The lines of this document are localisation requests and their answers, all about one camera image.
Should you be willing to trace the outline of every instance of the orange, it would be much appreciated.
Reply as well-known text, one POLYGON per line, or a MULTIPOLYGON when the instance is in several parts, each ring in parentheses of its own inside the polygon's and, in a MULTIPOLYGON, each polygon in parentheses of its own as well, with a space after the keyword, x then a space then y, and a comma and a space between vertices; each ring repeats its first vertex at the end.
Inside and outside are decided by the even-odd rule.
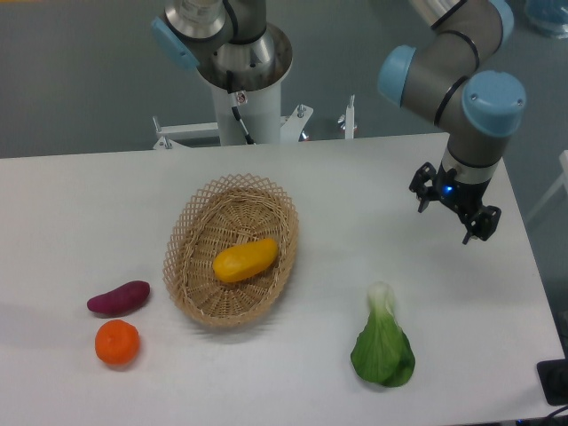
POLYGON ((106 364, 121 366, 131 362, 140 348, 136 327, 121 319, 103 324, 95 337, 95 352, 106 364))

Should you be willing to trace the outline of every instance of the robotic arm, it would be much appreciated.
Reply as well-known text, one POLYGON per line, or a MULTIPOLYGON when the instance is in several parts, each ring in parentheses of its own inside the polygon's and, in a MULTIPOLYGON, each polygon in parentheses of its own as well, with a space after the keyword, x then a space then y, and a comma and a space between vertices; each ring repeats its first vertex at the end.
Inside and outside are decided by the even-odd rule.
POLYGON ((446 151, 436 169, 425 163, 410 190, 423 212, 430 201, 454 211, 470 238, 486 241, 496 230, 501 211, 482 197, 525 108, 522 84, 512 75, 479 66, 513 29, 504 0, 411 0, 436 31, 423 51, 399 46, 379 74, 379 91, 448 132, 446 151))
MULTIPOLYGON (((211 86, 221 145, 251 143, 251 134, 259 142, 280 140, 280 81, 292 49, 266 22, 265 0, 167 1, 152 24, 154 37, 174 62, 197 67, 211 86), (247 97, 255 96, 247 105, 247 97)), ((378 89, 450 134, 438 171, 425 163, 410 190, 419 212, 430 201, 455 212, 467 230, 464 244, 486 241, 501 211, 482 198, 520 125, 526 95, 512 75, 474 74, 509 37, 513 14, 505 0, 410 2, 436 40, 423 51, 396 48, 384 62, 378 89)))
POLYGON ((178 66, 197 68, 211 88, 221 145, 252 144, 252 137, 278 142, 280 83, 292 47, 266 22, 265 0, 167 1, 152 22, 154 38, 178 66))

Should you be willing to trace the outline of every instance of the metal cylinder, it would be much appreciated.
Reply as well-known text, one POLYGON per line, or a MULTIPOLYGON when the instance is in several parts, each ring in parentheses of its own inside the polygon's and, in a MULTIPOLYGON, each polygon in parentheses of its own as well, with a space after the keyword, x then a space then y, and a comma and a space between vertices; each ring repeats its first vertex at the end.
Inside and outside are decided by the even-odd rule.
POLYGON ((446 16, 461 0, 410 0, 412 6, 422 16, 428 25, 435 25, 446 16))
POLYGON ((222 0, 168 0, 165 7, 170 25, 183 36, 207 40, 225 24, 222 0))

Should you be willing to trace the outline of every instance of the black cable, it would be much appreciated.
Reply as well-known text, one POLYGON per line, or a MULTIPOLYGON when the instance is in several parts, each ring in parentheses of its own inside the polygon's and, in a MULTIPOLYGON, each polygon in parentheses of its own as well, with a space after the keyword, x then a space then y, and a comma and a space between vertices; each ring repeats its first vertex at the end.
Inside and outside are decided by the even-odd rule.
POLYGON ((556 411, 553 411, 552 413, 550 413, 549 415, 547 415, 544 419, 542 419, 542 421, 538 424, 538 426, 547 426, 547 424, 552 420, 552 418, 560 413, 563 413, 564 411, 568 410, 568 406, 563 406, 562 408, 558 408, 556 411))
MULTIPOLYGON (((229 95, 234 94, 233 91, 233 82, 234 82, 234 74, 232 71, 227 71, 227 93, 229 95)), ((255 145, 255 140, 250 136, 249 131, 247 130, 247 126, 245 126, 245 122, 242 120, 241 113, 239 112, 239 107, 237 105, 232 106, 231 110, 233 111, 234 119, 239 123, 242 129, 242 134, 247 141, 247 145, 255 145)))

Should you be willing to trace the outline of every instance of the metal bracket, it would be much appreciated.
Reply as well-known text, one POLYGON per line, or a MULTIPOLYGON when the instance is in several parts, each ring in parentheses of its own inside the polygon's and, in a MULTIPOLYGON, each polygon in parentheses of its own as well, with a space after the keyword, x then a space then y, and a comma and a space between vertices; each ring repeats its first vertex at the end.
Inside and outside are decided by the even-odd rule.
POLYGON ((345 134, 345 139, 355 138, 355 132, 358 128, 357 122, 355 122, 355 95, 350 96, 349 104, 347 104, 347 108, 345 108, 345 114, 339 117, 337 126, 339 130, 345 134))
MULTIPOLYGON (((313 108, 306 105, 299 105, 290 117, 280 118, 280 142, 297 143, 298 140, 309 138, 304 127, 310 117, 313 108)), ((152 117, 154 121, 155 133, 158 142, 154 149, 172 149, 173 147, 191 147, 192 139, 214 138, 219 136, 219 127, 216 122, 205 122, 202 124, 187 124, 182 126, 162 127, 158 122, 158 117, 152 117), (188 146, 174 142, 172 139, 188 141, 188 146)))
POLYGON ((560 154, 560 164, 563 172, 526 215, 527 227, 537 225, 556 206, 557 202, 566 198, 568 194, 568 151, 560 154))
POLYGON ((313 108, 300 104, 280 127, 281 144, 295 144, 300 138, 306 138, 304 127, 313 114, 313 108))

